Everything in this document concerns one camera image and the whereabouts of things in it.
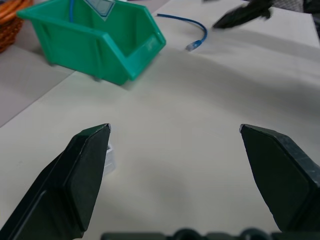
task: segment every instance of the white tabletop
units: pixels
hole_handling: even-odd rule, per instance
[[[174,0],[160,12],[210,27],[238,3]],[[210,32],[192,53],[183,48],[200,29],[156,21],[167,46],[135,82],[75,72],[0,128],[0,225],[73,135],[111,123],[117,169],[102,180],[83,239],[181,227],[277,230],[238,130],[248,123],[289,135],[319,163],[320,50],[311,17],[275,9],[269,21]]]

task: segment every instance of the white table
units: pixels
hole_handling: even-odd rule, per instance
[[[161,12],[209,27],[237,4],[175,0]],[[167,46],[137,81],[70,75],[0,128],[0,225],[74,134],[111,123],[117,169],[102,180],[84,239],[181,227],[276,231],[238,129],[287,134],[319,163],[319,43],[310,16],[295,14],[275,10],[265,23],[211,32],[193,53],[182,49],[201,30],[156,18]]]

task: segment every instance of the blue ethernet cable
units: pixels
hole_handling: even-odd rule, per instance
[[[186,22],[190,22],[190,23],[194,23],[199,25],[202,29],[203,29],[203,37],[201,40],[197,40],[194,41],[192,43],[190,43],[188,46],[185,47],[186,50],[188,50],[189,52],[191,52],[192,50],[196,49],[197,47],[199,47],[207,38],[208,36],[208,30],[207,28],[200,22],[189,19],[189,18],[184,18],[184,17],[179,17],[179,16],[174,16],[174,15],[167,15],[167,14],[161,14],[158,13],[157,17],[163,17],[163,18],[170,18],[170,19],[178,19],[178,20],[182,20],[182,21],[186,21]]]
[[[69,21],[70,21],[70,23],[74,22],[74,5],[75,5],[75,0],[70,0],[70,6],[69,6]]]

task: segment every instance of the green plastic bin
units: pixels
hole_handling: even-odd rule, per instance
[[[122,85],[134,80],[166,45],[148,9],[116,1],[102,20],[83,0],[51,0],[17,15],[31,20],[47,61]]]

